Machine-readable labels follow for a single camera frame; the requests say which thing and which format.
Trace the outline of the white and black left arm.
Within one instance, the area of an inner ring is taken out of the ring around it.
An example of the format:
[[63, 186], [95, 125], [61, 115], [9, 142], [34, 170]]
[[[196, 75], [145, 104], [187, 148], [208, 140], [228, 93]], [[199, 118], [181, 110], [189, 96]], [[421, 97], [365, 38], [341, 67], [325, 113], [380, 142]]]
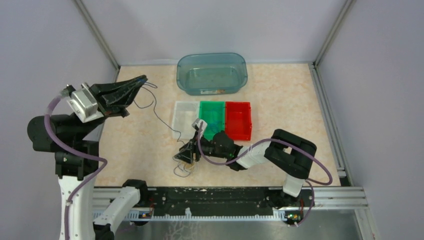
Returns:
[[99, 143], [86, 140], [111, 117], [127, 117], [148, 78], [62, 89], [48, 104], [43, 115], [27, 125], [27, 134], [37, 152], [53, 153], [55, 174], [61, 192], [62, 240], [113, 240], [121, 222], [135, 206], [149, 203], [150, 193], [143, 180], [128, 179], [104, 212], [93, 218], [97, 175], [107, 166], [99, 155]]

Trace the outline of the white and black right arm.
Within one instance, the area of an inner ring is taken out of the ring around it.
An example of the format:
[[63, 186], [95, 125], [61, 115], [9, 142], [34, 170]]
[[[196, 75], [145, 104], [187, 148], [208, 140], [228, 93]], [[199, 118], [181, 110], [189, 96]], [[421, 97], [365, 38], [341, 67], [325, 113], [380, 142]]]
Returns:
[[301, 200], [301, 189], [309, 178], [316, 151], [317, 146], [313, 142], [282, 129], [276, 129], [271, 138], [252, 146], [237, 145], [224, 131], [220, 131], [211, 140], [195, 133], [188, 143], [179, 148], [174, 159], [192, 164], [202, 156], [215, 157], [224, 159], [224, 164], [234, 171], [272, 163], [287, 174], [281, 192], [283, 203], [295, 206]]

